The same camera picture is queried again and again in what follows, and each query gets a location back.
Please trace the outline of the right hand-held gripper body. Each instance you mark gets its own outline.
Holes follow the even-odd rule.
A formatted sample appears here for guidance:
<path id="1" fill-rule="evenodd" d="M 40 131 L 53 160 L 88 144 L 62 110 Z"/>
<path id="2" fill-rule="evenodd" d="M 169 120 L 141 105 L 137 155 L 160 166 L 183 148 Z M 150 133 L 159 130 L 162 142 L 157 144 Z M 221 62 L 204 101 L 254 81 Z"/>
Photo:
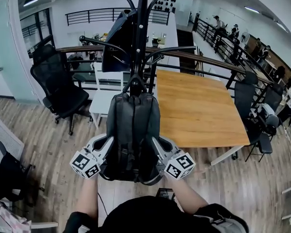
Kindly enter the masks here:
<path id="1" fill-rule="evenodd" d="M 180 151 L 173 155 L 165 165 L 163 165 L 163 172 L 165 175 L 180 180 L 189 175 L 194 169 L 196 163 L 189 153 Z"/>

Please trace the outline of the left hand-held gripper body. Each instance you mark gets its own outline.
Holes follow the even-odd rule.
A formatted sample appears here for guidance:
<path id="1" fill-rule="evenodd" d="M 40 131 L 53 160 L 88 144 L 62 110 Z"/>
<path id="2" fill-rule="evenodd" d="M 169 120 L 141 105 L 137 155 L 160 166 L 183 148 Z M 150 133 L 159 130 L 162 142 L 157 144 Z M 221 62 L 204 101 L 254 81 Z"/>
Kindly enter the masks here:
<path id="1" fill-rule="evenodd" d="M 105 150 L 90 150 L 83 147 L 80 151 L 76 151 L 70 161 L 73 170 L 85 179 L 91 179 L 101 172 L 100 166 L 105 159 Z"/>

